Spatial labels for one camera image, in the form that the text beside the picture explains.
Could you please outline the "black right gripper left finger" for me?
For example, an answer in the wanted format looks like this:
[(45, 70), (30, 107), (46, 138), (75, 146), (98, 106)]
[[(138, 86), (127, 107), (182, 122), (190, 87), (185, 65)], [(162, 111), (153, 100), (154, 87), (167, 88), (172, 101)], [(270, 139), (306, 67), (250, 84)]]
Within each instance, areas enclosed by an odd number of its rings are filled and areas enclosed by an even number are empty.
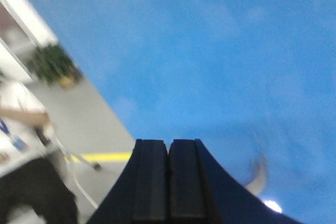
[(167, 223), (167, 150), (140, 140), (121, 175), (88, 223)]

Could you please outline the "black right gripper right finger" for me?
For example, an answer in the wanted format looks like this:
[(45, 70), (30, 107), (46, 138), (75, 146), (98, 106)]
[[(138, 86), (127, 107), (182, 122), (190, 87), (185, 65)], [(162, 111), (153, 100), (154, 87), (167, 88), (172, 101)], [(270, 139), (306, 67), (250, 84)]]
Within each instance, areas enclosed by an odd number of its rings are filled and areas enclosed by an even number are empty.
[(297, 223), (248, 192), (201, 140), (174, 140), (169, 158), (173, 223)]

